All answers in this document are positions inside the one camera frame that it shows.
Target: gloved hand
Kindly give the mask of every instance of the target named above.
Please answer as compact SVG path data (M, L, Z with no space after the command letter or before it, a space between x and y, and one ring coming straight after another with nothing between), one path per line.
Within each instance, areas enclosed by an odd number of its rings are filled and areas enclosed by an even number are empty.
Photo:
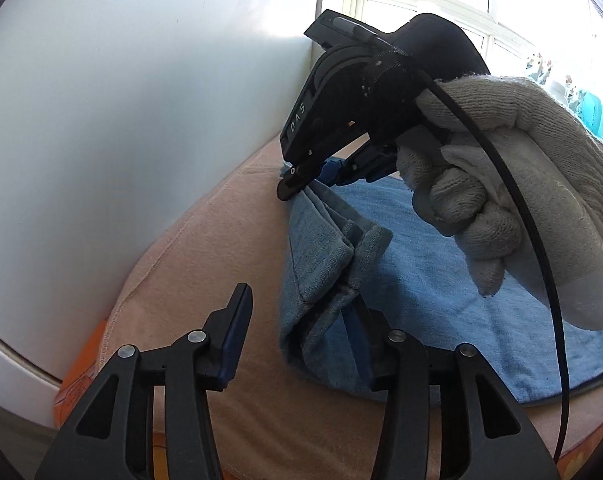
M470 76L441 87L486 133L513 173L549 255L564 318L600 330L603 142L526 78ZM496 294L505 269L547 304L530 241L488 156L430 91L417 105L432 123L454 134L440 154L414 149L411 139L423 126L397 139L397 169L405 184L429 188L438 219L461 223L456 241L480 294Z

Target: orange fabric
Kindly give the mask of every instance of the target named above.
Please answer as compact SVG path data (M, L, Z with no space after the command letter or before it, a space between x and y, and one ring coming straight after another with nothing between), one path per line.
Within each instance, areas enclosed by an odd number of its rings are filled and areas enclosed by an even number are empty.
M55 397L53 419L58 428L70 415L77 401L95 378L97 356L105 328L106 320L103 320L90 335L79 357L77 357L77 360L73 363L70 371L64 378L59 393Z
M603 439L603 424L595 430L587 439L585 439L575 449L566 453L557 464L559 473L562 480L570 480L575 474L581 469L586 460L595 451L595 448L599 446L599 443Z

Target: window frame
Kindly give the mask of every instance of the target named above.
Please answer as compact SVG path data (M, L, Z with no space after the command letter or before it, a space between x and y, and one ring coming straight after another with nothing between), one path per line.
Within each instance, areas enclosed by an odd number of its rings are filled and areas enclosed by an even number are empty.
M362 17L364 16L365 6L368 1L370 0L344 0L342 12L363 21ZM530 41L498 22L497 3L495 0L488 0L488 12L475 9L458 0L373 1L392 4L410 10L417 10L417 3L421 1L436 4L454 23L470 32L483 36L484 41L481 55L486 60L486 63L489 63L495 42L522 59L534 49L534 45Z

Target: white wall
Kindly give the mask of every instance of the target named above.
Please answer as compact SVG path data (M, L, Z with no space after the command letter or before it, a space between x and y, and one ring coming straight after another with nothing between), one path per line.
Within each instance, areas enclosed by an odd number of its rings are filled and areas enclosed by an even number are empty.
M279 131L309 72L314 9L4 3L0 339L64 376L149 244Z

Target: folded cloth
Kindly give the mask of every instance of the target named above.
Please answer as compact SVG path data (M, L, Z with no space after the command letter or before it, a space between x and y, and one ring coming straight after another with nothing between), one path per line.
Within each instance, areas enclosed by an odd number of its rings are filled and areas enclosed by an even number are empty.
M333 388L382 398L358 377L339 316L358 290L391 326L425 345L473 343L519 402L558 394L547 309L508 274L495 296L480 297L461 250L415 214L411 195L402 181L386 177L331 189L314 182L291 200L280 301L287 361ZM565 324L565 332L576 388L603 374L603 331Z
M280 345L290 364L346 391L361 388L352 356L327 332L387 249L392 232L361 216L330 188L313 181L289 202L289 248L282 285Z

